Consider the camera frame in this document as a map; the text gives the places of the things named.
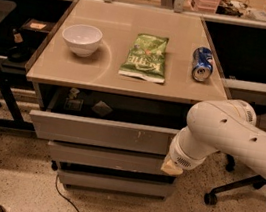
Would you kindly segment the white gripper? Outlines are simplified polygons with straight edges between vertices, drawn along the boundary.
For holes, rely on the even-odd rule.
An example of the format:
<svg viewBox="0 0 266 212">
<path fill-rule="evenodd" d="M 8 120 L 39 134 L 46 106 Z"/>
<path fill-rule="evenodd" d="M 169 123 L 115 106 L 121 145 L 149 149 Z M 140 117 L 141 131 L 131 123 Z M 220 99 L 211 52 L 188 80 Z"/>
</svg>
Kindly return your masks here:
<svg viewBox="0 0 266 212">
<path fill-rule="evenodd" d="M 163 160 L 161 170 L 167 173 L 167 175 L 181 175 L 183 174 L 183 169 L 193 170 L 205 161 L 204 158 L 200 160 L 193 159 L 183 151 L 180 144 L 180 139 L 182 139 L 182 137 L 183 133 L 179 132 L 172 139 L 168 154 L 165 156 L 165 160 Z"/>
</svg>

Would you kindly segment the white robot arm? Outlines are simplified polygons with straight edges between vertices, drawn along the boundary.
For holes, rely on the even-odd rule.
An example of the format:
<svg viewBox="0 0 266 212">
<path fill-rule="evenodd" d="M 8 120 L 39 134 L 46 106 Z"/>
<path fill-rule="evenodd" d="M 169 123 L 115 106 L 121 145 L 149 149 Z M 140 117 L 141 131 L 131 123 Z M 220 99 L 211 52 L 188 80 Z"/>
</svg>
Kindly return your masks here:
<svg viewBox="0 0 266 212">
<path fill-rule="evenodd" d="M 221 151 L 266 179 L 266 132 L 257 128 L 256 114 L 242 100 L 202 101 L 187 113 L 187 125 L 173 137 L 161 170 L 180 175 Z"/>
</svg>

